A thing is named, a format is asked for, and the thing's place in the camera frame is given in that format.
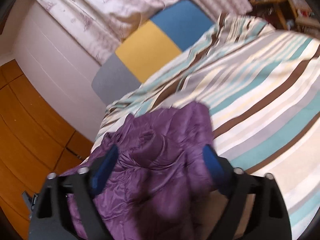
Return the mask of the purple quilted down jacket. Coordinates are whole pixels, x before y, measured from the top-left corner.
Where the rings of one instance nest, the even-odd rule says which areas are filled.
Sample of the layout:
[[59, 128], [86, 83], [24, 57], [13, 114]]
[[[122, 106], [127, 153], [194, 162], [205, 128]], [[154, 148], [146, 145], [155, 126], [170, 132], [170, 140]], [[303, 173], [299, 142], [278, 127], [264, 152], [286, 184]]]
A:
[[214, 188], [202, 151], [212, 143], [208, 108], [198, 102], [129, 114], [117, 131], [106, 133], [84, 166], [117, 146], [118, 161], [94, 198], [112, 237], [199, 239], [195, 206]]

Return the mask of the orange wooden wardrobe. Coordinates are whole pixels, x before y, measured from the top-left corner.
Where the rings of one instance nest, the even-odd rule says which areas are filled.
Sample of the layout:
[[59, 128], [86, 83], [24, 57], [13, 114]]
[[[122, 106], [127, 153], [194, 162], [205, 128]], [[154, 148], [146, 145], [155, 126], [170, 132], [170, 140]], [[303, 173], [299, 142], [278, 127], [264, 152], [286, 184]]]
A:
[[90, 153], [92, 142], [37, 92], [18, 63], [1, 65], [1, 211], [23, 239], [29, 210], [22, 193], [40, 191], [47, 174], [62, 174]]

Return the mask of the striped bed duvet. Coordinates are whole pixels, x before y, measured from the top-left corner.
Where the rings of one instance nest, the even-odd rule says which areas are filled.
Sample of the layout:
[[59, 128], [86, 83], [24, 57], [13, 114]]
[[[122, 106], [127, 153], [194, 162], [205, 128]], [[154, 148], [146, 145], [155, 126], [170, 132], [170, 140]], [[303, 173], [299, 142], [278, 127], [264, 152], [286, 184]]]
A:
[[220, 15], [185, 52], [107, 106], [94, 147], [128, 114], [205, 104], [218, 155], [275, 176], [293, 239], [319, 211], [319, 39], [253, 16]]

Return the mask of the wooden wicker chair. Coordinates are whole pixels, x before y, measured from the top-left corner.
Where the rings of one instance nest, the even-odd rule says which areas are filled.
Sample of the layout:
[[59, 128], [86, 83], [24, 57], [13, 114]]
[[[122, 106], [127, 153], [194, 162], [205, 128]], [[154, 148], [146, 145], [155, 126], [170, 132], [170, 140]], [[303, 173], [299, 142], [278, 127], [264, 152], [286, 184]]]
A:
[[305, 0], [288, 0], [298, 32], [319, 38], [319, 21]]

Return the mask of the patterned white pink curtain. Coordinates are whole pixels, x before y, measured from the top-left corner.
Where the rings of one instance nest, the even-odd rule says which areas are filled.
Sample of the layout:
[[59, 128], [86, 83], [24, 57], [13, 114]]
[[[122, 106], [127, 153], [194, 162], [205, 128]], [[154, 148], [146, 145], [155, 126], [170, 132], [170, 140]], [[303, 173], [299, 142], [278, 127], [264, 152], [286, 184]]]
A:
[[[103, 64], [120, 44], [157, 12], [181, 0], [36, 0], [85, 51]], [[191, 0], [211, 19], [243, 15], [248, 0]]]

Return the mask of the grey yellow blue headboard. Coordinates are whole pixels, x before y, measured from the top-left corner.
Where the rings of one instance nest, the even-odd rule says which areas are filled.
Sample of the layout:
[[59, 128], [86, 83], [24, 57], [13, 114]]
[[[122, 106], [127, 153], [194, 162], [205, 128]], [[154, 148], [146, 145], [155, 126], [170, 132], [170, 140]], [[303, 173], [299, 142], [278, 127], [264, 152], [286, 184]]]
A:
[[105, 61], [92, 81], [92, 89], [105, 105], [119, 100], [187, 50], [213, 24], [189, 0], [158, 12]]

